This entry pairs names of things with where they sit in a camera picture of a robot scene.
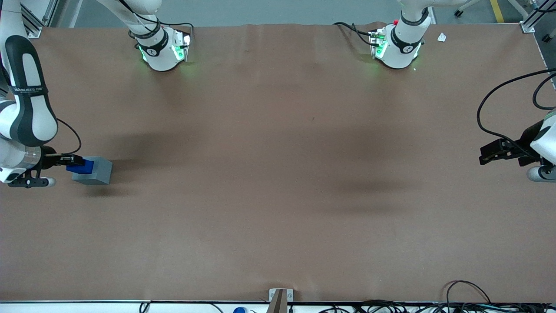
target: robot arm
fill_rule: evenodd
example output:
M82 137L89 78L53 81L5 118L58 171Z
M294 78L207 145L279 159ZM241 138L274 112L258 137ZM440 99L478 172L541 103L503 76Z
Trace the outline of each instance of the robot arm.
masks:
M497 139L481 148L479 163L485 165L495 160L518 159L524 167L535 162L540 165L527 171L527 178L538 183L556 183L556 109L544 120L525 129L520 139L510 142Z
M154 15L161 0L97 0L130 29L145 62L156 71L167 71L184 61L189 34L162 26Z
M15 101L0 99L0 134L25 146L46 144L58 132L58 124L17 0L3 1L0 42L4 78L15 97Z
M431 23L428 7L454 6L466 0L397 0L401 5L401 19L394 25L371 33L371 54L394 69L409 66L417 57L421 41Z
M0 2L2 74L14 100L0 96L0 182L39 163L40 146L58 132L37 51L27 39L18 0Z

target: gray block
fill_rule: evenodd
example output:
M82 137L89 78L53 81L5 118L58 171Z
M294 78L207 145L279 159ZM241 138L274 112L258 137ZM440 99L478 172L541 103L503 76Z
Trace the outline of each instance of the gray block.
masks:
M72 175L72 180L83 185L108 185L112 174L112 162L101 156L84 156L83 159L93 161L93 172L91 174Z

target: black cable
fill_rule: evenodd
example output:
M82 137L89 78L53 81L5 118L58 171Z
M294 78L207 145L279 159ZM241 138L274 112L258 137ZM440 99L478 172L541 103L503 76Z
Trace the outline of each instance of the black cable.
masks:
M336 307L335 305L333 307L331 307L330 309L326 309L326 310L322 310L319 313L326 313L330 310L334 310L335 312L337 311L341 311L343 313L351 313L350 311L346 310L346 309L342 309L341 307Z
M211 303L210 305L212 305L213 307L217 308L217 309L220 311L220 313L224 313L224 311L222 311L222 309L219 308L219 307L218 307L217 305L215 305L214 303Z
M347 23L344 23L344 22L336 22L336 23L334 23L334 24L332 24L332 25L340 25L340 26L345 26L345 27L347 27L347 28L351 29L351 30L352 30L352 31L354 31L354 32L358 32L358 33L360 33L361 35L367 35L367 36L369 35L369 33L366 33L366 32L364 32L364 31L360 31L360 30L358 30L358 29L357 29L357 28L355 28L355 27L354 27L354 28L352 28L352 25L353 25L353 24L352 24L352 25L349 25L349 24L347 24Z
M492 303L492 301L490 300L490 297L487 295L487 293L483 289L481 289L481 287L479 287L476 284L474 284L470 281L467 281L467 280L456 280L456 281L452 282L451 285L446 290L446 305L449 305L449 303L450 303L450 290L452 289L452 287L454 287L455 285L457 285L459 283L466 283L467 285L474 286L475 288L480 290L480 292L483 293L483 295L486 298L486 300L488 301L488 303Z
M77 138L77 141L79 141L79 146L77 147L77 149L75 149L74 151L68 152L68 153L62 153L62 155L70 155L70 154L74 154L75 152L78 152L79 150L81 150L81 137L79 137L79 134L75 131L75 129L73 129L73 127L71 127L68 123L64 122L63 120L56 118L60 123L64 124L65 126L67 126L74 134L75 137Z
M361 39L363 42L365 42L369 46L373 46L373 47L378 47L379 46L377 43L372 43L372 42L369 42L369 41L365 40L363 38L363 36L361 36L361 35L367 35L368 36L369 33L358 30L357 27L355 27L355 23L352 23L351 26L349 26L348 24L346 24L344 22L336 22L336 23L334 23L334 25L345 26L345 27L349 28L350 30L354 31L357 34L357 36L359 36L359 39Z
M553 12L556 12L556 9L543 10L543 9L537 8L537 9L533 9L533 10L535 10L535 11L537 11L537 12L540 12L540 13L553 13Z
M131 13L135 14L135 16L139 17L140 19L144 19L144 20L147 21L147 22L151 22L151 23L155 23L155 24L156 24L156 23L160 23L160 24L166 25L166 26L189 25L189 27L191 27L191 37L193 37L193 29L194 29L195 27L194 27L193 24L191 24L191 23L163 23L163 22L161 22L161 21L152 21L152 20L150 20L150 19L148 19L148 18L142 17L141 15L135 13L135 11L134 11L124 0L119 0L119 2L120 2L124 7L126 7L126 9L128 9Z
M510 83L512 83L512 82L514 82L514 81L518 81L518 80L525 79L525 78L528 78L528 77L531 77L531 76L535 76L535 75L538 75L538 74L549 73L549 72L553 72L553 71L556 71L556 68L547 69L547 70L542 70L542 71L537 71L537 72L532 72L532 73L529 73L529 74L521 75L521 76L519 76L519 77L510 79L510 80L507 80L507 81L503 82L502 84L500 84L500 85L496 86L495 88L493 88L491 91L489 91L489 93L485 96L485 98L483 98L483 101L481 101L481 104L479 105L479 108L477 109L477 125L479 125L479 128L481 128L481 130L484 131L484 132L487 133L487 134L494 135L494 136L497 136L497 137L500 137L500 138L503 138L503 139L507 140L508 142L510 142L511 144L513 144L516 148L518 148L519 150L521 150L525 155L527 155L528 157L532 158L533 160L539 162L539 161L540 161L539 158L537 158L537 157L531 155L531 153L529 153L529 152L526 151L523 147L521 147L520 145L518 145L518 144L517 144L514 140L512 140L510 137L486 129L486 128L483 126L483 123L481 122L481 110L483 109L483 106L484 106L484 104L486 103L487 99L488 99L495 91L497 91L498 89L502 88L503 86L505 86L505 85L507 85L507 84L510 84Z
M146 313L147 310L148 310L148 307L150 307L150 306L151 306L150 302L142 302L141 305L139 306L139 313Z
M545 78L542 82L540 82L539 86L537 86L537 89L535 89L535 92L533 93L533 105L535 105L535 107L537 107L538 109L541 109L541 110L556 109L556 106L541 106L537 102L537 94L539 93L540 89L544 86L544 84L546 84L548 81L550 81L554 77L556 77L556 73L554 73L554 74L548 76L547 78Z

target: yellow floor line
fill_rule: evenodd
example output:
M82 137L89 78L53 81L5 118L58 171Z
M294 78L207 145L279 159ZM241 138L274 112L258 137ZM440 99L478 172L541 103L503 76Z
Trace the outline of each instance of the yellow floor line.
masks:
M502 16L502 11L500 11L500 6L498 5L498 0L490 0L490 5L494 11L494 16L498 23L504 23L504 17Z

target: table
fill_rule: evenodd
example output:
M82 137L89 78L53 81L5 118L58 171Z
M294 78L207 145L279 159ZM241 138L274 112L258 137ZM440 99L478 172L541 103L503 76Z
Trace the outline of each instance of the table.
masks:
M404 70L336 26L246 25L196 29L190 62L154 72L126 32L46 28L33 41L80 154L114 172L104 187L61 168L53 188L0 186L0 299L291 287L304 301L433 301L465 279L493 301L554 300L554 185L515 160L478 163L495 139L475 122L483 96L544 68L518 25L433 25ZM543 78L494 94L485 126L517 138L540 120ZM62 125L51 144L76 145Z

